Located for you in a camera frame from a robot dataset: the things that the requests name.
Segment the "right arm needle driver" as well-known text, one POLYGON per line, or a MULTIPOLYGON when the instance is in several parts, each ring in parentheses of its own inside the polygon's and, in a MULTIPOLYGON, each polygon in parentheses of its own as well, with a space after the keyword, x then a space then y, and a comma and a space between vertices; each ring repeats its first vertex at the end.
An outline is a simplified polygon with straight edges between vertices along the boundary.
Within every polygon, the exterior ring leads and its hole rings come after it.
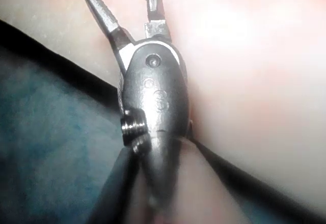
POLYGON ((190 124, 187 71, 180 52, 162 40, 141 40, 131 58, 120 93, 123 143, 144 134, 185 136, 190 124))

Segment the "right arm needle driver jaw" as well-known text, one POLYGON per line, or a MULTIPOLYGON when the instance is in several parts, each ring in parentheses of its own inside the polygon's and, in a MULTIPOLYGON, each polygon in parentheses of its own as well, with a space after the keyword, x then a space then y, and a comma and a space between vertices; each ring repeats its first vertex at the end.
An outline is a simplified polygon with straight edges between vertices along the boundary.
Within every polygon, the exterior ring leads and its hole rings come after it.
POLYGON ((127 45, 134 45, 130 33, 119 25, 116 17, 103 0, 85 0, 101 31, 109 40, 113 51, 120 51, 127 45))
POLYGON ((144 24, 146 38, 161 36, 172 41, 165 19, 163 0, 146 0, 148 22, 144 24))

